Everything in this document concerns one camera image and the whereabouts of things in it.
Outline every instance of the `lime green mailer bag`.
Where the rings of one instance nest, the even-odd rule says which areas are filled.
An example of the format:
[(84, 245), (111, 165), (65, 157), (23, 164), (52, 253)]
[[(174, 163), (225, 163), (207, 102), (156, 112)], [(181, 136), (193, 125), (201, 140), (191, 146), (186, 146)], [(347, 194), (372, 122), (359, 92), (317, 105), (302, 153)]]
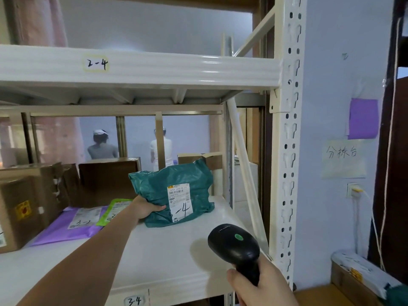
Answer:
[(208, 201), (212, 174), (202, 159), (157, 172), (130, 173), (129, 178), (138, 195), (152, 204), (166, 205), (164, 210), (146, 217), (144, 222), (149, 228), (190, 221), (214, 209), (214, 203)]
[(129, 199), (114, 199), (110, 202), (108, 209), (96, 223), (97, 226), (106, 226), (113, 218), (124, 210), (132, 200)]

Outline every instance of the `person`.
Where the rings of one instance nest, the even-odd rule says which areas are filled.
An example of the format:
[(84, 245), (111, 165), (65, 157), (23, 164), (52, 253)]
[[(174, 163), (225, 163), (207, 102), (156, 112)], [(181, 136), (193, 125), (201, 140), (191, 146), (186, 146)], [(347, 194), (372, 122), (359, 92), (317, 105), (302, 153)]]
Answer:
[(118, 157), (119, 149), (108, 144), (108, 133), (105, 130), (94, 130), (93, 141), (95, 144), (88, 147), (88, 153), (91, 159), (114, 159)]
[[(140, 219), (165, 207), (137, 196), (103, 230), (40, 279), (17, 306), (104, 306), (130, 232)], [(258, 286), (235, 269), (227, 271), (241, 306), (298, 306), (286, 279), (263, 255), (259, 270)]]
[[(173, 142), (171, 139), (166, 138), (166, 129), (163, 128), (163, 138), (164, 138), (164, 157), (166, 160), (166, 167), (173, 165), (173, 158), (171, 157), (171, 153), (173, 152)], [(157, 153), (157, 138), (152, 140), (150, 143), (150, 155), (151, 155), (151, 163), (153, 163), (153, 172), (159, 170), (159, 157)]]

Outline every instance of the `purple sticky note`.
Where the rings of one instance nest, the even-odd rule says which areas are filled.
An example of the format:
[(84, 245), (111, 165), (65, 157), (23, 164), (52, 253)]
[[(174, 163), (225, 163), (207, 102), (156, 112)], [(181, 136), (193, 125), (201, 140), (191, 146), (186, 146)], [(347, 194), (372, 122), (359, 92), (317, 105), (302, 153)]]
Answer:
[(370, 139), (378, 134), (378, 101), (370, 99), (351, 99), (349, 139)]

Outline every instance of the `hand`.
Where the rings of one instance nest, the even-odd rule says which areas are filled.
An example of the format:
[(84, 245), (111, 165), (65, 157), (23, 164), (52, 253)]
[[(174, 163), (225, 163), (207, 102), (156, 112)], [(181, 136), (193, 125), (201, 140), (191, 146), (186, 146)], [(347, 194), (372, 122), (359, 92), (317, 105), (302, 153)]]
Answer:
[(258, 265), (260, 271), (258, 287), (235, 269), (227, 272), (228, 282), (237, 293), (240, 306), (298, 306), (279, 269), (263, 254), (259, 257)]
[(132, 201), (130, 206), (133, 206), (133, 212), (138, 219), (143, 219), (149, 216), (153, 211), (162, 211), (166, 208), (166, 205), (159, 206), (155, 204), (151, 204), (146, 201), (145, 198), (141, 197), (140, 195), (136, 196), (136, 198)]

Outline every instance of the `white shelf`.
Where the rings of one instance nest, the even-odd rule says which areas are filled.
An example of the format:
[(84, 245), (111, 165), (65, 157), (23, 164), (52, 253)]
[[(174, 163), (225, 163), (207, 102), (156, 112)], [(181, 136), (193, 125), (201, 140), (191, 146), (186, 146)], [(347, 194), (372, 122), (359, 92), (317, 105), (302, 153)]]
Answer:
[[(210, 201), (215, 202), (214, 211), (195, 220), (165, 228), (138, 225), (125, 247), (106, 305), (123, 305), (127, 297), (144, 295), (147, 306), (170, 306), (231, 292), (226, 279), (231, 265), (210, 250), (207, 237), (219, 224), (243, 225), (222, 197), (210, 197)], [(0, 305), (16, 305), (38, 280), (85, 241), (1, 254)]]
[[(90, 71), (87, 59), (107, 60), (106, 70)], [(132, 103), (171, 98), (173, 90), (181, 88), (181, 94), (197, 89), (183, 98), (214, 99), (231, 90), (276, 88), (281, 72), (275, 59), (18, 45), (0, 45), (0, 62), (5, 101), (19, 104), (21, 97), (7, 100), (7, 93), (63, 104), (106, 98)]]

